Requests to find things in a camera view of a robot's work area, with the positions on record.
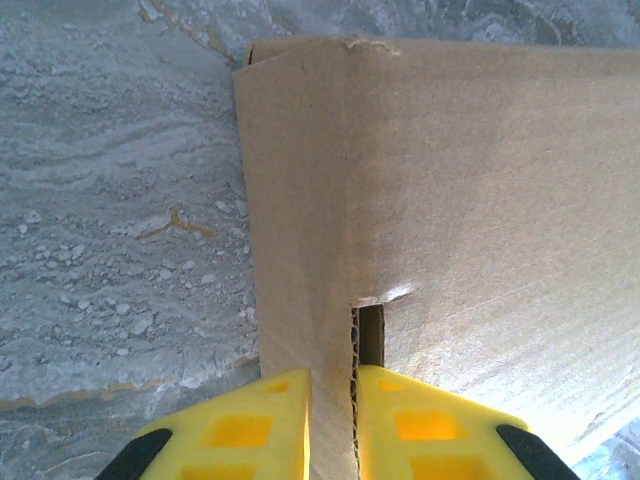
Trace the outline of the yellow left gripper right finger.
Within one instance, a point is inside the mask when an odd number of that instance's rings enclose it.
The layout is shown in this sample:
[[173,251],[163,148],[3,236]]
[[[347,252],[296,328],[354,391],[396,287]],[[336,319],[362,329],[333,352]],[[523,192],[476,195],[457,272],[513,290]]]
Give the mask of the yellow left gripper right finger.
[[356,399],[361,480],[580,480],[521,419],[383,367]]

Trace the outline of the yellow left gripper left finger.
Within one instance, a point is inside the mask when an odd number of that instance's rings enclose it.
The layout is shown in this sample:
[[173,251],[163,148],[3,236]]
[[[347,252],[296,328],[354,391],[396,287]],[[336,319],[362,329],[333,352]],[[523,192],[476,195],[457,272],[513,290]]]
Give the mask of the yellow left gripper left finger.
[[95,480],[309,480],[311,373],[262,378],[143,427]]

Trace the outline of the brown cardboard box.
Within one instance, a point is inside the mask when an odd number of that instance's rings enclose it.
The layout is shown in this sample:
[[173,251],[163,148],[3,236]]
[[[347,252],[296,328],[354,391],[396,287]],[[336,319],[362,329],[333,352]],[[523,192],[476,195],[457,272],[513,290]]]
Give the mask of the brown cardboard box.
[[356,480],[352,338],[566,461],[640,416],[640,50],[278,37],[234,75],[261,371]]

